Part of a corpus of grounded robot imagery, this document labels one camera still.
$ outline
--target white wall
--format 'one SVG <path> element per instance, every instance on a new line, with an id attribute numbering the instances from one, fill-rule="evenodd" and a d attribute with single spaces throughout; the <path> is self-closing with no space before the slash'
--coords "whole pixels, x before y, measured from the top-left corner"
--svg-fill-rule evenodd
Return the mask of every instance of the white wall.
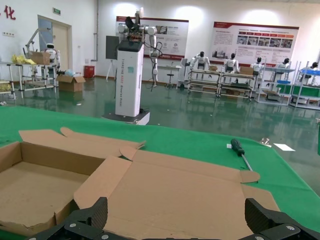
<path id="1" fill-rule="evenodd" d="M 16 20 L 6 18 L 5 6 L 14 9 Z M 61 15 L 53 13 L 61 10 Z M 94 35 L 96 19 L 95 0 L 0 0 L 0 59 L 11 62 L 13 54 L 23 54 L 22 48 L 38 28 L 38 15 L 62 22 L 72 27 L 72 69 L 82 72 L 85 59 L 94 58 Z M 14 33 L 15 37 L 3 36 L 2 32 Z M 34 48 L 39 49 L 39 37 L 35 37 Z M 7 69 L 0 68 L 2 77 Z"/>
<path id="2" fill-rule="evenodd" d="M 105 76 L 106 35 L 115 36 L 116 16 L 133 16 L 144 7 L 149 18 L 189 20 L 185 56 L 210 50 L 214 22 L 282 25 L 300 27 L 292 62 L 316 61 L 320 50 L 320 4 L 240 0 L 99 0 L 99 61 L 96 74 Z M 151 78 L 151 64 L 144 60 L 143 80 Z M 159 64 L 171 64 L 160 60 Z M 159 81 L 168 82 L 167 71 L 159 71 Z"/>

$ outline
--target red bin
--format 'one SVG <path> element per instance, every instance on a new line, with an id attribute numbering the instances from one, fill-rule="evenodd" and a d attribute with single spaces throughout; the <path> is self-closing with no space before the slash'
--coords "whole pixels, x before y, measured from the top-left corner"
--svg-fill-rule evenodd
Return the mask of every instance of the red bin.
<path id="1" fill-rule="evenodd" d="M 84 77 L 87 79 L 95 76 L 95 66 L 84 66 Z"/>

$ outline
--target screwdriver handle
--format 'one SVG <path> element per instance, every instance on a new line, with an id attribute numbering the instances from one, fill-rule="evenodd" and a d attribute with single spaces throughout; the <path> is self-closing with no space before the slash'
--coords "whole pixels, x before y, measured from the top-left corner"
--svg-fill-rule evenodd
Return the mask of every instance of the screwdriver handle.
<path id="1" fill-rule="evenodd" d="M 245 150 L 243 150 L 241 143 L 237 139 L 234 138 L 231 140 L 231 147 L 239 157 L 245 155 Z"/>

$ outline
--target workbench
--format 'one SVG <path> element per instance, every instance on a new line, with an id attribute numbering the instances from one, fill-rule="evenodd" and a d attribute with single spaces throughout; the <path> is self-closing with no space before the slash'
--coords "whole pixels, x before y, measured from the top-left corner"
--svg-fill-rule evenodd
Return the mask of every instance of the workbench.
<path id="1" fill-rule="evenodd" d="M 0 116 L 1 121 L 6 123 L 0 132 L 0 146 L 21 141 L 19 130 L 52 129 L 60 132 L 61 127 L 68 127 L 81 133 L 136 142 L 146 140 L 142 150 L 247 170 L 243 159 L 226 147 L 233 136 L 155 125 L 131 125 L 21 106 L 0 106 Z M 275 149 L 251 139 L 237 139 L 241 141 L 251 167 L 261 176 L 259 182 L 249 185 L 270 191 L 282 212 L 305 227 L 320 232 L 320 197 Z M 0 239 L 21 240 L 23 237 L 0 231 Z"/>

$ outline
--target display board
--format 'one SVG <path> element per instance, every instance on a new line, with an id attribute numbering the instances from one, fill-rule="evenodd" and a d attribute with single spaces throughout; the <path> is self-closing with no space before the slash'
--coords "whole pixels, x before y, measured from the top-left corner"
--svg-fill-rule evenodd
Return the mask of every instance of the display board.
<path id="1" fill-rule="evenodd" d="M 232 53 L 241 66 L 258 57 L 274 67 L 285 58 L 291 59 L 299 27 L 214 22 L 210 61 L 223 64 Z"/>
<path id="2" fill-rule="evenodd" d="M 116 17 L 115 29 L 117 35 L 119 34 L 118 25 L 125 24 L 125 20 L 126 17 L 124 16 Z M 147 27 L 156 27 L 158 32 L 156 41 L 162 43 L 161 51 L 163 55 L 159 57 L 160 59 L 181 60 L 185 58 L 189 30 L 188 20 L 144 17 L 141 18 L 140 23 Z M 150 44 L 148 35 L 145 42 L 147 46 Z M 149 57 L 150 53 L 150 48 L 147 46 L 144 47 L 145 57 Z"/>

